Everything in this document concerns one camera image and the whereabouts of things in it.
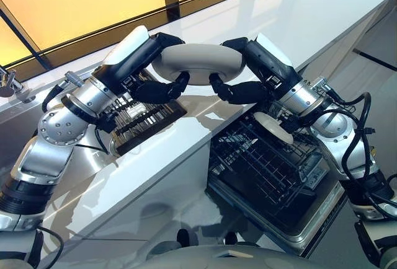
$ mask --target white countertop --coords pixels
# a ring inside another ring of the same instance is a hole
[[[152,30],[188,43],[216,43],[262,32],[291,59],[296,70],[325,51],[385,0],[227,0]],[[51,75],[98,63],[107,49],[66,64]],[[164,81],[156,74],[159,81]],[[44,75],[29,81],[43,84]],[[246,68],[230,84],[257,80]],[[205,144],[250,106],[228,105],[211,87],[189,86],[179,99],[188,113],[114,164],[55,200],[44,226],[64,239],[84,236]],[[56,243],[47,241],[46,251]]]

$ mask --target dish rack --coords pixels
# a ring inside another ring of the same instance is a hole
[[[275,118],[289,113],[278,104],[254,110]],[[312,135],[301,129],[293,137],[293,144],[284,143],[263,128],[252,113],[243,115],[213,138],[210,173],[227,180],[240,194],[260,195],[262,207],[277,215],[304,191],[308,176],[321,160]]]
[[[155,80],[146,70],[141,71],[138,77],[141,81]],[[117,99],[109,109],[118,113],[110,148],[112,153],[120,156],[186,114],[176,100],[167,104],[144,104],[128,93]]]

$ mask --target metal faucet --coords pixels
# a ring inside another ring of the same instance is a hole
[[[21,92],[24,86],[15,79],[16,72],[7,72],[0,66],[0,97],[12,97],[15,93]]]

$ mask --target dishwasher door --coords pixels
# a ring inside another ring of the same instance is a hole
[[[258,124],[256,111],[269,112],[257,105],[212,139],[208,186],[286,252],[307,257],[343,206],[344,190],[312,135],[300,130],[284,143]]]

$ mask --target robotic hand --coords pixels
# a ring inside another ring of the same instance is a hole
[[[310,127],[360,218],[356,230],[368,258],[376,266],[391,264],[381,261],[381,256],[396,255],[397,199],[369,153],[366,134],[371,130],[364,127],[369,94],[346,103],[325,82],[319,82],[328,94],[320,97],[263,35],[221,46],[183,44],[180,38],[164,33],[150,37],[143,26],[137,27],[80,88],[62,98],[63,105],[43,115],[37,136],[26,144],[0,192],[0,260],[19,258],[38,265],[43,239],[37,229],[46,231],[40,224],[51,194],[88,125],[100,123],[112,130],[112,119],[102,112],[117,97],[128,91],[141,102],[161,104],[178,98],[187,84],[211,84],[231,104],[264,98],[279,101],[293,113],[282,123],[289,132]],[[140,81],[137,74],[152,62],[160,76],[173,82]],[[245,64],[261,81],[225,84]],[[334,104],[355,104],[361,99],[366,104],[360,119]]]

